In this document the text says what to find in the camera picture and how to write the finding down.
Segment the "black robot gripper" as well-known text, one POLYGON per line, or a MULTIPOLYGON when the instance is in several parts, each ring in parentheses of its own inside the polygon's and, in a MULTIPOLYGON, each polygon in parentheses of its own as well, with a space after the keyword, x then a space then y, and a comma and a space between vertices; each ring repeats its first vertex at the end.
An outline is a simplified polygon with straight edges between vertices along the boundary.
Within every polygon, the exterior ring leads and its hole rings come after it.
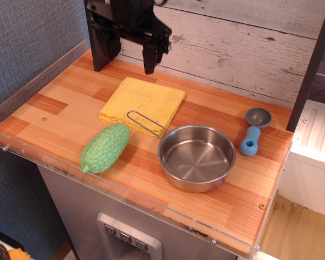
POLYGON ((153 74, 171 50, 172 30, 154 13, 155 1, 89 2, 89 39, 94 64, 108 64, 121 50, 120 37, 143 45, 145 74, 153 74))

